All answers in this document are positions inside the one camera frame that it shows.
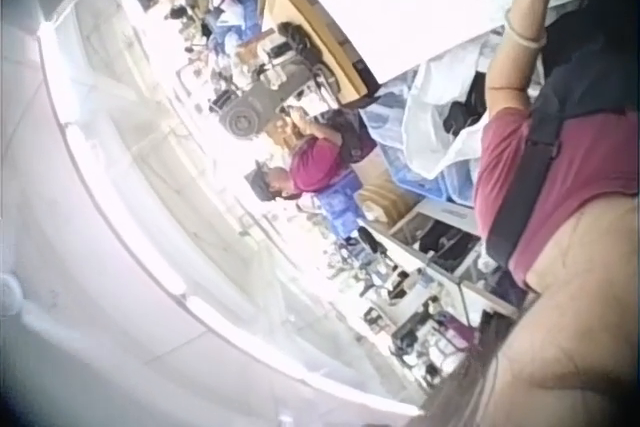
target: gray sewing machine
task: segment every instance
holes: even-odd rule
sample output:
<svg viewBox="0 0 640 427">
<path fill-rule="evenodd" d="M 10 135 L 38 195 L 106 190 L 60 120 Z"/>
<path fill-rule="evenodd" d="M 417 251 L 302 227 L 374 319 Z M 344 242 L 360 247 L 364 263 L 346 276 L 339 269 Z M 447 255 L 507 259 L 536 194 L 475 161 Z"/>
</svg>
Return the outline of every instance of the gray sewing machine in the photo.
<svg viewBox="0 0 640 427">
<path fill-rule="evenodd" d="M 339 85 L 325 64 L 298 55 L 288 42 L 272 51 L 272 61 L 254 72 L 254 82 L 245 90 L 228 89 L 213 102 L 212 111 L 219 122 L 237 139 L 252 139 L 264 131 L 269 122 L 308 92 L 316 92 L 327 103 L 338 107 Z M 273 71 L 279 81 L 267 78 Z"/>
</svg>

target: black apron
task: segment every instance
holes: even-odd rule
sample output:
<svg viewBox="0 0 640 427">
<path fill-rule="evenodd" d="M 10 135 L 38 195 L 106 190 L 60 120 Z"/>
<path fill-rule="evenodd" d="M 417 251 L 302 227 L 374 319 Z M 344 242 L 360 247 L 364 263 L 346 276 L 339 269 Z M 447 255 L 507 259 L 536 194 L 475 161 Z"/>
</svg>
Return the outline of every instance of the black apron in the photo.
<svg viewBox="0 0 640 427">
<path fill-rule="evenodd" d="M 556 31 L 573 33 L 573 39 L 567 37 L 565 43 L 573 53 L 565 49 L 555 55 L 555 59 L 565 62 L 563 65 L 546 66 L 551 72 L 534 102 L 522 158 L 489 231 L 487 253 L 504 267 L 509 266 L 527 227 L 553 160 L 562 154 L 560 134 L 564 121 L 638 109 L 637 41 L 625 37 L 629 24 L 635 24 L 632 30 L 637 37 L 637 4 L 612 8 L 616 1 L 619 0 L 602 0 L 604 4 L 592 3 L 566 14 L 558 20 L 558 26 L 548 31 L 550 40 L 554 27 Z M 625 10 L 631 17 L 623 14 Z M 603 19 L 605 12 L 615 17 Z M 562 41 L 553 44 L 562 45 Z"/>
</svg>

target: blue plastic crate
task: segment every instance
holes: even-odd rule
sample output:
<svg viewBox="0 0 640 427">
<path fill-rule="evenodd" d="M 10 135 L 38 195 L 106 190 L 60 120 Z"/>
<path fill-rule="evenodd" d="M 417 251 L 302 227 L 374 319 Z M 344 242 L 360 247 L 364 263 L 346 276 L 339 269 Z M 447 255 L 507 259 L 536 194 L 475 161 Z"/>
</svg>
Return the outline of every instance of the blue plastic crate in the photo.
<svg viewBox="0 0 640 427">
<path fill-rule="evenodd" d="M 473 179 L 469 161 L 451 164 L 443 173 L 451 200 L 460 205 L 473 207 Z"/>
<path fill-rule="evenodd" d="M 364 217 L 354 197 L 361 188 L 360 178 L 350 169 L 330 187 L 315 194 L 333 233 L 340 238 L 351 235 L 358 228 L 358 219 Z"/>
<path fill-rule="evenodd" d="M 382 151 L 384 161 L 387 164 L 387 168 L 391 173 L 391 178 L 397 185 L 416 194 L 429 197 L 430 199 L 449 199 L 443 174 L 438 175 L 432 180 L 425 179 L 409 168 L 402 150 L 389 147 L 388 145 L 380 145 L 379 147 Z"/>
</svg>

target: industrial machine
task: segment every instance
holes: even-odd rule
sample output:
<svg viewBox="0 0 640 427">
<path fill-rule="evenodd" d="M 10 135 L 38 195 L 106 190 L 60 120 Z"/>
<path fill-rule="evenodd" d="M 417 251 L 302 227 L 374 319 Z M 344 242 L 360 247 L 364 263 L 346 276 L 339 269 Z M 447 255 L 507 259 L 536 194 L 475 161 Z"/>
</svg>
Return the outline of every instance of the industrial machine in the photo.
<svg viewBox="0 0 640 427">
<path fill-rule="evenodd" d="M 283 23 L 278 26 L 283 40 L 267 52 L 267 62 L 252 72 L 248 88 L 230 85 L 211 103 L 224 129 L 237 139 L 250 140 L 264 131 L 288 103 L 315 92 L 330 106 L 339 107 L 339 85 L 322 62 L 322 54 L 304 29 Z"/>
</svg>

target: worker in maroon shirt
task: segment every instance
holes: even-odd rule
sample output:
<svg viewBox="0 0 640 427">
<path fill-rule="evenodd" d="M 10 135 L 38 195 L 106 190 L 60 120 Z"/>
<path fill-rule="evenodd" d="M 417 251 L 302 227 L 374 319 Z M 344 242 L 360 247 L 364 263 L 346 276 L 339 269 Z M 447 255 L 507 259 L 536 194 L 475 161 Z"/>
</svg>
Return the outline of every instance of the worker in maroon shirt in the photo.
<svg viewBox="0 0 640 427">
<path fill-rule="evenodd" d="M 290 116 L 300 140 L 291 154 L 289 169 L 257 163 L 246 176 L 263 202 L 295 200 L 304 193 L 321 192 L 376 147 L 357 112 L 330 111 L 324 116 L 326 122 L 319 122 L 295 107 Z"/>
<path fill-rule="evenodd" d="M 411 426 L 624 425 L 611 416 L 624 415 L 637 396 L 638 4 L 588 1 L 556 22 L 573 22 L 563 42 L 574 49 L 555 55 L 561 60 L 548 66 L 533 105 L 527 89 L 550 0 L 513 0 L 505 15 L 486 76 L 490 120 L 475 211 L 488 250 L 493 240 L 496 252 L 513 246 L 496 219 L 508 225 L 510 214 L 521 215 L 530 186 L 515 180 L 548 154 L 537 200 L 506 262 L 533 302 L 495 352 L 470 357 L 440 385 L 425 418 Z M 557 142 L 529 136 L 556 122 L 558 112 Z M 511 213 L 502 208 L 507 200 Z"/>
</svg>

